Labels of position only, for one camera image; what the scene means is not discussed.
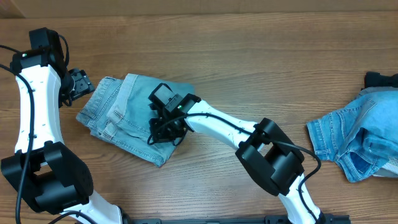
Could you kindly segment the light blue denim shorts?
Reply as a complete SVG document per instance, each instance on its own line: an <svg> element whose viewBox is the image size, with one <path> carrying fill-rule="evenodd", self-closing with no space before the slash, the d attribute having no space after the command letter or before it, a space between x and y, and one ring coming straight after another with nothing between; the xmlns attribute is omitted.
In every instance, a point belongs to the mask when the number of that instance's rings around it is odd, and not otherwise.
<svg viewBox="0 0 398 224"><path fill-rule="evenodd" d="M89 128L94 137L160 167L175 150L169 142L147 143L149 121L157 117L150 109L148 97L161 83L179 95L195 92L189 83L168 82L144 75L129 73L123 80L104 77L76 119Z"/></svg>

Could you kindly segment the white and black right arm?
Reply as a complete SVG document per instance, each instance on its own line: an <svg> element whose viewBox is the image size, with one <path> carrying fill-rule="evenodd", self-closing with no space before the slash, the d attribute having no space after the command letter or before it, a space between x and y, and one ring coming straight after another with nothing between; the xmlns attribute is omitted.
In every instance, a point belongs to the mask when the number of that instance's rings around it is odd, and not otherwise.
<svg viewBox="0 0 398 224"><path fill-rule="evenodd" d="M149 145L180 144L188 131L206 134L235 150L235 155L255 183L277 196L291 223L324 223L305 186L303 161L306 149L295 145L278 125L264 118L245 121L216 110L193 94L181 96L165 84L149 95L158 117L150 123Z"/></svg>

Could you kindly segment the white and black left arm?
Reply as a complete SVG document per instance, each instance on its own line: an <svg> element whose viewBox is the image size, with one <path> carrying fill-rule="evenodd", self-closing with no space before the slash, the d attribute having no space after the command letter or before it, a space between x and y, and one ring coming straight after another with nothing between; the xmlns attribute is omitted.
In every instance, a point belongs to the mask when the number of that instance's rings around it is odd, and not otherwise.
<svg viewBox="0 0 398 224"><path fill-rule="evenodd" d="M15 51L7 67L19 87L21 118L15 153L1 161L1 172L17 191L17 204L48 212L59 221L129 223L116 205L93 186L88 166L66 147L59 109L94 91L83 70L68 69L65 38L40 28L29 33L31 48Z"/></svg>

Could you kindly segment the darker blue denim shorts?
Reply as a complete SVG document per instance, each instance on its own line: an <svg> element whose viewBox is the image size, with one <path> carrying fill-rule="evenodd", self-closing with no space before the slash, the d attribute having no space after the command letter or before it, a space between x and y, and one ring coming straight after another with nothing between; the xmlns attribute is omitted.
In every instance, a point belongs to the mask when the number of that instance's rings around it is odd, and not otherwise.
<svg viewBox="0 0 398 224"><path fill-rule="evenodd" d="M321 160L335 162L350 182L364 180L397 159L397 91L363 95L307 129Z"/></svg>

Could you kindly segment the black folded garment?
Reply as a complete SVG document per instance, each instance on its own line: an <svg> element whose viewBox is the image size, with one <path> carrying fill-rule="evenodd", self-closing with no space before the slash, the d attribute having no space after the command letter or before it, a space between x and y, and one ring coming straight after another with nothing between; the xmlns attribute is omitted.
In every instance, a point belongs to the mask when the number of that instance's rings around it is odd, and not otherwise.
<svg viewBox="0 0 398 224"><path fill-rule="evenodd" d="M377 72L367 72L364 77L364 87L398 87L398 74L393 76L381 75Z"/></svg>

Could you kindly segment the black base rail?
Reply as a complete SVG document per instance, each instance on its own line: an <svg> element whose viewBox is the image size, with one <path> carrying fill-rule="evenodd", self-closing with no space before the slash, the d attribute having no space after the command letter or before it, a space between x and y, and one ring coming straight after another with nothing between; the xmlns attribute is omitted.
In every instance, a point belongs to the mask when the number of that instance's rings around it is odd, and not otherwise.
<svg viewBox="0 0 398 224"><path fill-rule="evenodd" d="M322 223L350 224L349 215L324 214ZM185 219L161 220L159 218L133 219L133 224L290 224L287 215L267 215L262 218L221 218L221 219Z"/></svg>

